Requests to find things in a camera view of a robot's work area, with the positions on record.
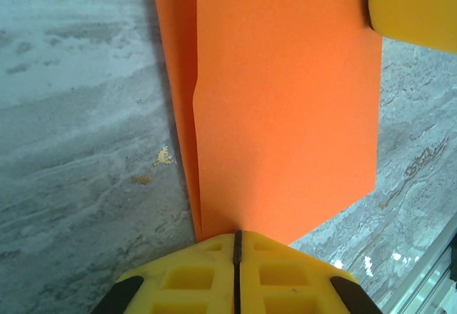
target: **brown stain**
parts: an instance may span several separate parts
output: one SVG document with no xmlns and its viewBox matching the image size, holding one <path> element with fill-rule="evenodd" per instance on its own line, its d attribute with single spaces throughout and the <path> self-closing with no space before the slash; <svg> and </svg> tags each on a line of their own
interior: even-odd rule
<svg viewBox="0 0 457 314">
<path fill-rule="evenodd" d="M 141 175 L 133 175 L 131 177 L 131 182 L 132 183 L 139 183 L 142 184 L 143 186 L 150 184 L 151 178 L 149 176 L 141 176 Z"/>
</svg>

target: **yellow plastic part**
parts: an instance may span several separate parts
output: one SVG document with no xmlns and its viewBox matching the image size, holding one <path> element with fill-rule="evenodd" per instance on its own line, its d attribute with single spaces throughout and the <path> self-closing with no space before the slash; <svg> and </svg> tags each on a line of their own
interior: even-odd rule
<svg viewBox="0 0 457 314">
<path fill-rule="evenodd" d="M 457 0 L 368 0 L 382 36 L 457 53 Z"/>
<path fill-rule="evenodd" d="M 330 278 L 357 283 L 344 270 L 259 233 L 243 233 L 241 312 L 249 314 L 349 314 Z"/>
<path fill-rule="evenodd" d="M 244 231 L 219 235 L 125 273 L 92 313 L 350 311 L 381 314 L 350 273 L 261 234 Z"/>
<path fill-rule="evenodd" d="M 232 314 L 233 234 L 219 235 L 123 274 L 144 282 L 124 314 Z"/>
</svg>

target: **orange cardboard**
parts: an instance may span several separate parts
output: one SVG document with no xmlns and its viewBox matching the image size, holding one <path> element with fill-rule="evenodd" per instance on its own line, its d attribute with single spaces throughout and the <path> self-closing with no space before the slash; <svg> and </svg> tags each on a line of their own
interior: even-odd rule
<svg viewBox="0 0 457 314">
<path fill-rule="evenodd" d="M 363 4 L 156 0 L 199 240 L 291 243 L 373 190 L 381 37 Z"/>
</svg>

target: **gray marble countertop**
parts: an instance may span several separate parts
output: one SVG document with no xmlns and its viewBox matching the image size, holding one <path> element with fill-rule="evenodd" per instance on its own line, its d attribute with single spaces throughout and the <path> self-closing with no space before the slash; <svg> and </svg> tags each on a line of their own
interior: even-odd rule
<svg viewBox="0 0 457 314">
<path fill-rule="evenodd" d="M 154 0 L 0 8 L 0 313 L 87 313 L 194 243 Z M 385 40 L 382 68 L 376 190 L 293 244 L 379 305 L 457 211 L 457 56 Z"/>
</svg>

